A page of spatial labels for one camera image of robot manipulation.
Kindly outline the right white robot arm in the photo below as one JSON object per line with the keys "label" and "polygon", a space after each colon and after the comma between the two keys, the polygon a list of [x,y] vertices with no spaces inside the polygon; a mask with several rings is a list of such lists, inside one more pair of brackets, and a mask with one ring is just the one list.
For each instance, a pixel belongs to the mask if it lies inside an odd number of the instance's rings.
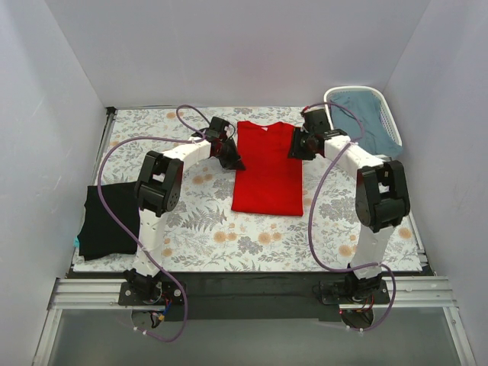
{"label": "right white robot arm", "polygon": [[344,130],[327,119],[326,103],[301,111],[303,125],[294,129],[289,157],[311,161],[328,158],[332,165],[356,180],[355,212],[361,224],[356,253],[335,291],[354,303],[366,301],[380,290],[382,262],[394,229],[410,212],[404,167],[397,160],[384,161],[361,148]]}

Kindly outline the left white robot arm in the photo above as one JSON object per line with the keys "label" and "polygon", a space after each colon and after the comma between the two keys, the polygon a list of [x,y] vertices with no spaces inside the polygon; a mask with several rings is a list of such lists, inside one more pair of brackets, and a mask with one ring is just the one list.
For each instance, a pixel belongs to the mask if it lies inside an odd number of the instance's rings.
{"label": "left white robot arm", "polygon": [[157,282],[162,263],[162,240],[169,213],[179,201],[184,173],[199,162],[216,158],[227,170],[243,171],[233,136],[235,127],[227,120],[213,117],[210,125],[194,133],[190,143],[165,152],[148,152],[143,160],[135,195],[140,214],[138,240],[133,268],[124,272],[137,297],[147,305],[157,303],[162,286]]}

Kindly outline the red t shirt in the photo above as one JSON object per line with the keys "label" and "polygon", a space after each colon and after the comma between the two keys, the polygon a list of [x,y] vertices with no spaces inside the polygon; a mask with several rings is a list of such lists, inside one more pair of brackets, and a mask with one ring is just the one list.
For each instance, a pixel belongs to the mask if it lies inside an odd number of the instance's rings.
{"label": "red t shirt", "polygon": [[231,209],[246,214],[301,217],[303,166],[288,156],[294,127],[283,122],[237,124],[237,149],[245,166],[236,173]]}

